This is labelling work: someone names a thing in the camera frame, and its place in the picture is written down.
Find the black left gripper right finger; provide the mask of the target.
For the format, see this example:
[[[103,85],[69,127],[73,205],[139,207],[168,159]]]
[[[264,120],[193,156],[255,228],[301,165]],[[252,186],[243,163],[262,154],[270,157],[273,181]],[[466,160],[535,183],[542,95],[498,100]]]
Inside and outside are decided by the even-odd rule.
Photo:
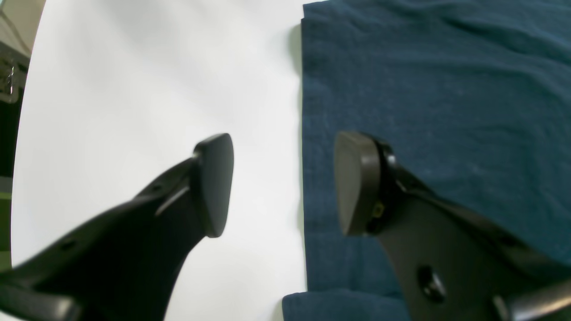
[[[344,235],[378,240],[414,321],[568,321],[570,268],[482,215],[439,197],[391,146],[336,135]]]

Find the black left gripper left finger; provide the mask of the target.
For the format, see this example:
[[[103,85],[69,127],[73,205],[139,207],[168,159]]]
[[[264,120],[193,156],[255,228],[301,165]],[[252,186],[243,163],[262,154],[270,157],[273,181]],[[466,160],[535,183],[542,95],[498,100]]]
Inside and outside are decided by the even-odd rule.
[[[198,143],[128,202],[1,274],[1,311],[24,321],[162,321],[181,268],[222,235],[234,171],[230,134]]]

